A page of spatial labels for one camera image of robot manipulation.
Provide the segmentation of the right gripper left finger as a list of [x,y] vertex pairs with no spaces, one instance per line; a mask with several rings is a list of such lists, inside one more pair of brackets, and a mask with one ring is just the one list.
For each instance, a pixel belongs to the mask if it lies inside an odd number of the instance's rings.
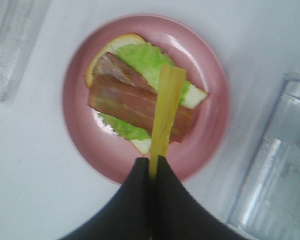
[[111,200],[64,240],[150,240],[149,165],[139,157]]

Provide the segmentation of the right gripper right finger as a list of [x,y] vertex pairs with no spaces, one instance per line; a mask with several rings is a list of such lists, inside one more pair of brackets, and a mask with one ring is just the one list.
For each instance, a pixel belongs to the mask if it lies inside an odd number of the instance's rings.
[[245,239],[191,196],[163,156],[152,184],[152,227],[154,240]]

